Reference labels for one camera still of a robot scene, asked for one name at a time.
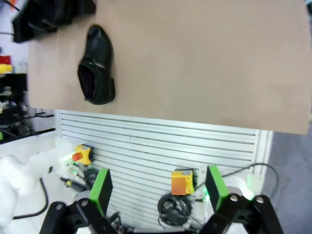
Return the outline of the black-green right gripper left finger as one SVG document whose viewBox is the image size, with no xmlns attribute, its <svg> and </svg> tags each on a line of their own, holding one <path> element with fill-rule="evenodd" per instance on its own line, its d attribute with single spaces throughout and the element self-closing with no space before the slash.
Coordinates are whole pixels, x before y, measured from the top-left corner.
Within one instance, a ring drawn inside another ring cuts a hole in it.
<svg viewBox="0 0 312 234">
<path fill-rule="evenodd" d="M 93 234 L 113 234 L 115 229 L 106 217 L 113 190 L 110 171 L 101 169 L 87 198 L 71 205 L 53 202 L 43 221 L 41 234 L 75 234 L 88 227 Z"/>
</svg>

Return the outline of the black-green right gripper right finger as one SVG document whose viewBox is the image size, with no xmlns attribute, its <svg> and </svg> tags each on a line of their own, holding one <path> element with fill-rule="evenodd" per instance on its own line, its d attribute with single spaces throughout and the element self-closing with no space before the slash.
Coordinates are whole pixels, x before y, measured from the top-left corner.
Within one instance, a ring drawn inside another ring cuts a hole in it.
<svg viewBox="0 0 312 234">
<path fill-rule="evenodd" d="M 270 199 L 257 195 L 252 200 L 230 193 L 217 166 L 207 167 L 205 187 L 214 214 L 201 229 L 203 234 L 225 234 L 231 224 L 241 224 L 248 234 L 282 234 Z"/>
</svg>

